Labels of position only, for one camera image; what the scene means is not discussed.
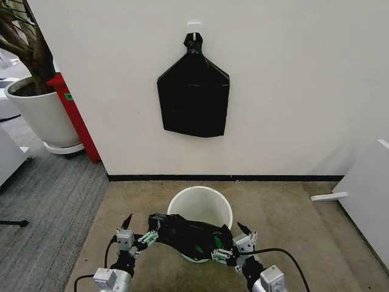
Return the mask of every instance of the black plastic bag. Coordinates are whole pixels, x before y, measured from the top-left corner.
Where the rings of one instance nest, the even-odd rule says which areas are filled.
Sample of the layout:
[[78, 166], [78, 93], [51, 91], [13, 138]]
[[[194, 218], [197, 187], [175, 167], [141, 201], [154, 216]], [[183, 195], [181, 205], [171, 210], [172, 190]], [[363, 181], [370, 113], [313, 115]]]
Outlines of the black plastic bag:
[[188, 52], [157, 81], [164, 129], [198, 137], [224, 134], [230, 77], [201, 52], [202, 37], [188, 33]]
[[148, 219], [149, 231], [158, 230], [157, 242], [177, 249], [181, 254], [193, 259], [211, 259], [214, 249], [232, 250], [233, 240], [230, 229], [200, 221], [186, 220], [173, 214], [152, 214]]

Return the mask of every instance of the trash bin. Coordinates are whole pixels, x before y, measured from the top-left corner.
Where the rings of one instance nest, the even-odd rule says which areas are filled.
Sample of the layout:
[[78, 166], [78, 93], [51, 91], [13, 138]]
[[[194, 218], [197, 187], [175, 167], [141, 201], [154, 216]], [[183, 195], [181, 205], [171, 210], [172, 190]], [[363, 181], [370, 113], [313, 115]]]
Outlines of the trash bin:
[[[219, 227], [225, 224], [229, 229], [233, 219], [227, 199], [217, 190], [203, 186], [188, 187], [179, 192], [171, 200], [167, 214], [179, 214], [187, 220], [202, 221]], [[195, 261], [182, 256], [195, 263], [208, 261]]]

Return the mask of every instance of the white wall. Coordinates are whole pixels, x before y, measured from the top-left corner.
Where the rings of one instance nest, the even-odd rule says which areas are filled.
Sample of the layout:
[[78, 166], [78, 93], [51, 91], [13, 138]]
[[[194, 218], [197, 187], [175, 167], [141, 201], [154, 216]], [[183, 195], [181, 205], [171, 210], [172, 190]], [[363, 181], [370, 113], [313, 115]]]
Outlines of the white wall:
[[[30, 1], [109, 174], [341, 175], [387, 136], [389, 1]], [[203, 22], [225, 136], [164, 131], [156, 81]]]

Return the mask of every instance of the beige carpet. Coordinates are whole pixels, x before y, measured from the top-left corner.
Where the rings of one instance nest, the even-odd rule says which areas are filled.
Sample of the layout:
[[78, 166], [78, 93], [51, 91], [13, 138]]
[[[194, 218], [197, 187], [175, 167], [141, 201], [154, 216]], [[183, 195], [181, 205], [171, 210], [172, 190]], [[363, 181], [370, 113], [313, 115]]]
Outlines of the beige carpet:
[[[305, 272], [312, 292], [389, 290], [389, 277], [335, 202], [312, 203], [309, 197], [329, 193], [330, 182], [112, 182], [83, 246], [66, 291], [83, 274], [103, 266], [109, 239], [133, 213], [130, 228], [147, 230], [149, 214], [166, 212], [172, 197], [188, 186], [220, 191], [233, 211], [233, 234], [242, 222], [258, 232], [256, 248], [291, 252]], [[116, 245], [109, 264], [115, 261]], [[294, 264], [283, 254], [261, 255], [286, 275], [289, 292], [304, 291]], [[82, 292], [98, 291], [92, 279], [79, 282]], [[131, 291], [247, 291], [246, 280], [233, 268], [215, 262], [190, 263], [168, 246], [154, 244], [136, 262]]]

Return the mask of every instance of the white furniture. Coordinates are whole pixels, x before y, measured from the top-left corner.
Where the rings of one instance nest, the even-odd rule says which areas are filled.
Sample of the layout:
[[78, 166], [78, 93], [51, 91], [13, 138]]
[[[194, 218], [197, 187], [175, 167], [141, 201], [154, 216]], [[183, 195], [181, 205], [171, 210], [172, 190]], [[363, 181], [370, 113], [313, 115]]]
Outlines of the white furniture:
[[0, 126], [0, 186], [29, 157], [27, 147], [18, 147]]
[[18, 78], [6, 78], [0, 80], [0, 120], [10, 119], [20, 115], [19, 110], [12, 104], [12, 102], [5, 96], [4, 89], [5, 87], [19, 80]]
[[339, 200], [389, 268], [389, 143], [376, 140], [334, 188], [333, 194], [313, 196], [313, 201]]

